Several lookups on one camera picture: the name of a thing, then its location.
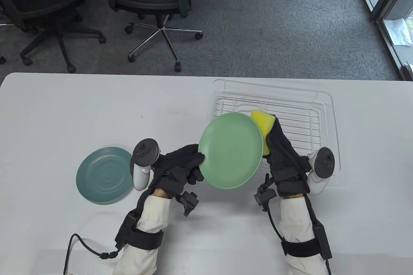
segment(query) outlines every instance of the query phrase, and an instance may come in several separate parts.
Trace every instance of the gloved hand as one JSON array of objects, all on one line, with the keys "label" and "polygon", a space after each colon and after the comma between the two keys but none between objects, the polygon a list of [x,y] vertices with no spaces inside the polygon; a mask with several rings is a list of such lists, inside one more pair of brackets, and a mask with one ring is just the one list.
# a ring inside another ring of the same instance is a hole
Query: gloved hand
[{"label": "gloved hand", "polygon": [[311,167],[308,169],[308,160],[306,164],[304,157],[300,157],[294,150],[284,135],[277,117],[266,141],[270,154],[264,158],[270,164],[280,197],[309,193],[306,172],[310,172]]},{"label": "gloved hand", "polygon": [[198,152],[198,144],[187,145],[160,156],[152,165],[154,178],[149,188],[160,188],[171,199],[182,193],[186,183],[195,185],[197,181],[204,180],[199,165],[205,156]]}]

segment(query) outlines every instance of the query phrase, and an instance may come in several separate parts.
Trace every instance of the teal plate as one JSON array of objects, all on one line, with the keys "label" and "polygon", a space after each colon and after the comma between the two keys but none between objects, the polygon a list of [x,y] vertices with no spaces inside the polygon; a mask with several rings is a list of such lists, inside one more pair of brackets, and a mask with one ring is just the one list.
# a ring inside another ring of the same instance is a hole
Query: teal plate
[{"label": "teal plate", "polygon": [[105,147],[83,160],[76,174],[76,186],[87,200],[112,204],[132,188],[130,159],[132,155],[119,147]]}]

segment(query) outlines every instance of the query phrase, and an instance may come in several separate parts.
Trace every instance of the chair wheel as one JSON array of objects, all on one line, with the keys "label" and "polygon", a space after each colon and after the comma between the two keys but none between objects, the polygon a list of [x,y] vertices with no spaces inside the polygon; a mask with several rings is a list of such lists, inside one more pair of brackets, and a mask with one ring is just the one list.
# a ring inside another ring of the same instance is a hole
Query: chair wheel
[{"label": "chair wheel", "polygon": [[77,14],[75,17],[75,22],[80,23],[83,21],[83,17],[80,14]]},{"label": "chair wheel", "polygon": [[204,33],[195,33],[195,39],[200,40],[204,37]]},{"label": "chair wheel", "polygon": [[75,73],[75,72],[76,72],[76,68],[75,68],[72,64],[68,65],[67,68],[66,68],[66,70],[67,70],[69,73]]},{"label": "chair wheel", "polygon": [[99,44],[106,44],[106,38],[104,36],[99,36]]},{"label": "chair wheel", "polygon": [[174,71],[175,72],[181,72],[182,71],[182,66],[181,66],[180,62],[175,63]]},{"label": "chair wheel", "polygon": [[133,26],[132,25],[126,26],[125,27],[125,32],[127,34],[131,34],[133,32]]},{"label": "chair wheel", "polygon": [[23,30],[24,33],[29,33],[29,34],[38,34],[39,29],[37,29],[35,26],[30,26],[27,28],[27,30]]},{"label": "chair wheel", "polygon": [[134,63],[135,62],[135,56],[133,55],[133,54],[129,54],[128,55],[128,61],[130,62],[130,63]]},{"label": "chair wheel", "polygon": [[33,64],[30,58],[22,58],[22,61],[23,61],[23,64],[27,67]]}]

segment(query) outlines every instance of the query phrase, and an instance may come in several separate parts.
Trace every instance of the forearm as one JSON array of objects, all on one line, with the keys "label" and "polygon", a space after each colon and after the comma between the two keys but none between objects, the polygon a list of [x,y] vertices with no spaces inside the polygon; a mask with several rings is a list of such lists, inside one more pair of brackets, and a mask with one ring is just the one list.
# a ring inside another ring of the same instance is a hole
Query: forearm
[{"label": "forearm", "polygon": [[[280,233],[286,241],[302,243],[314,238],[313,225],[304,197],[281,199]],[[287,255],[288,275],[326,275],[326,262],[320,254],[307,258]]]},{"label": "forearm", "polygon": [[[168,225],[171,200],[163,197],[163,191],[149,196],[144,204],[142,216],[136,228],[143,232],[157,233]],[[125,245],[113,275],[152,275],[156,271],[158,249],[142,250]]]}]

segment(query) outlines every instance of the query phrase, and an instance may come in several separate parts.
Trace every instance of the white dish drying rack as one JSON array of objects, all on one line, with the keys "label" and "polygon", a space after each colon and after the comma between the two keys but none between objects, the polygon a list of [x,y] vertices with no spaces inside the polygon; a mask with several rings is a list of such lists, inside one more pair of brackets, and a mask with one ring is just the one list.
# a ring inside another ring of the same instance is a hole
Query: white dish drying rack
[{"label": "white dish drying rack", "polygon": [[[230,112],[250,116],[252,110],[261,110],[274,114],[297,153],[307,155],[321,147],[329,147],[335,156],[334,175],[341,170],[334,104],[329,93],[230,79],[217,79],[213,87],[208,123]],[[269,172],[265,160],[260,169]]]}]

